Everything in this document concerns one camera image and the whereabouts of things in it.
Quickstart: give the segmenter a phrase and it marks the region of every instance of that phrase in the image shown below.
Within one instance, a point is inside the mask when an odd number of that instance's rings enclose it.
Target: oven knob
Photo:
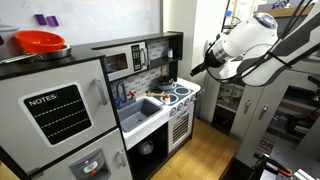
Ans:
[[[184,106],[188,106],[190,104],[190,99],[187,98],[185,101],[184,101]]]
[[[192,95],[191,101],[193,102],[193,101],[196,101],[196,100],[197,100],[196,95]]]
[[[174,116],[174,115],[176,115],[176,114],[177,114],[176,108],[172,108],[171,111],[170,111],[170,117],[171,117],[171,116]]]
[[[182,111],[183,108],[184,108],[183,103],[180,103],[180,104],[178,105],[178,111]]]

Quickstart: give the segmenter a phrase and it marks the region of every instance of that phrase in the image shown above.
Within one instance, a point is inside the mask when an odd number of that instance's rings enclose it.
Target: orange bowl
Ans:
[[[15,37],[28,53],[57,51],[61,50],[64,44],[62,37],[45,31],[19,31],[15,34]]]

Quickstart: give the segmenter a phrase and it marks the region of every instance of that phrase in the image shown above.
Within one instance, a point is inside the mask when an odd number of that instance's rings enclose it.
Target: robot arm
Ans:
[[[282,71],[319,49],[319,19],[320,3],[317,3],[303,23],[281,40],[277,37],[274,18],[266,13],[255,14],[229,35],[220,34],[208,48],[205,61],[190,75],[211,67],[219,69],[219,75],[214,77],[208,73],[222,83],[241,79],[250,86],[268,85]]]

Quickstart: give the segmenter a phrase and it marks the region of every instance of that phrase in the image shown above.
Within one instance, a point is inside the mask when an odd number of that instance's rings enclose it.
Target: black chalkboard panel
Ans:
[[[76,85],[27,98],[24,104],[52,145],[92,125]]]

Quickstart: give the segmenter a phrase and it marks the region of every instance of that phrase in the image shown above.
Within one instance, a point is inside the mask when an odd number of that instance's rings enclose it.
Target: faucet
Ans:
[[[116,91],[117,91],[117,98],[121,98],[120,97],[120,92],[119,92],[119,88],[120,86],[122,86],[122,92],[123,92],[123,102],[126,103],[128,102],[128,97],[127,97],[127,91],[126,91],[126,86],[122,81],[119,81],[117,83],[117,87],[116,87]]]

